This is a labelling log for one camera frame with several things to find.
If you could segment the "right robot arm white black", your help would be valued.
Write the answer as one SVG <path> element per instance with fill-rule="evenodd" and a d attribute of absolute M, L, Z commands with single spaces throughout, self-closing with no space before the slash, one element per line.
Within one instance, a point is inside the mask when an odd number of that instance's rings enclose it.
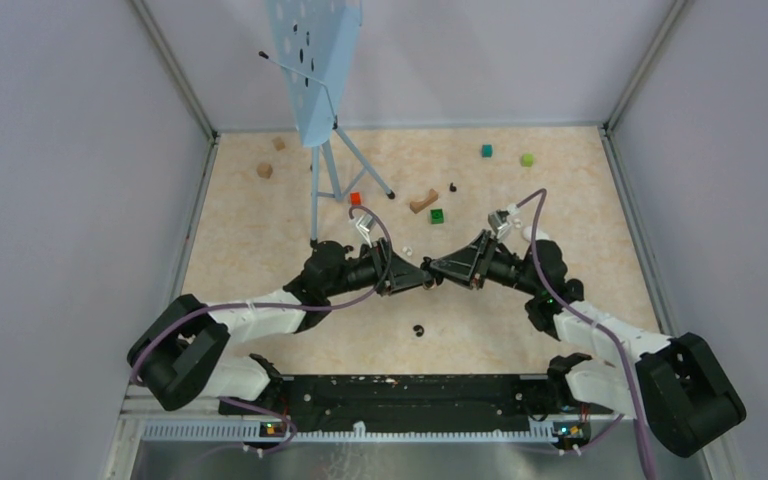
<path fill-rule="evenodd" d="M 530 295 L 524 305 L 534 328 L 588 349 L 546 385 L 549 404 L 572 412 L 597 404 L 641 420 L 671 453 L 688 458 L 747 418 L 746 407 L 704 338 L 670 337 L 635 327 L 584 297 L 568 278 L 556 242 L 539 238 L 524 256 L 489 231 L 423 267 L 436 282 L 471 290 L 488 281 Z"/>

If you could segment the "black earbud charging case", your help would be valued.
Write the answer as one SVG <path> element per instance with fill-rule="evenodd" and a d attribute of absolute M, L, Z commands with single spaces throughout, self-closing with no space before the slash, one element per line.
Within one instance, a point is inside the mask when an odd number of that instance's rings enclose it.
<path fill-rule="evenodd" d="M 420 264 L 420 270 L 423 272 L 422 287 L 425 290 L 430 290 L 438 285 L 437 277 L 431 268 L 432 259 L 430 257 L 424 257 Z"/>

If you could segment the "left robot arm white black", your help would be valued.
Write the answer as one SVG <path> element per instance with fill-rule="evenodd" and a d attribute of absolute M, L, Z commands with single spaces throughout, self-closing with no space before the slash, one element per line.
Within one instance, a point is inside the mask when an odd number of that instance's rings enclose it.
<path fill-rule="evenodd" d="M 389 296 L 434 279 L 393 252 L 381 238 L 355 257 L 335 241 L 313 247 L 301 273 L 280 289 L 250 300 L 208 304 L 192 294 L 173 300 L 126 355 L 134 383 L 146 387 L 166 411 L 200 396 L 243 400 L 257 413 L 279 404 L 278 372 L 250 355 L 234 359 L 233 348 L 317 326 L 336 310 L 331 298 L 357 292 L 351 308 L 369 296 Z"/>

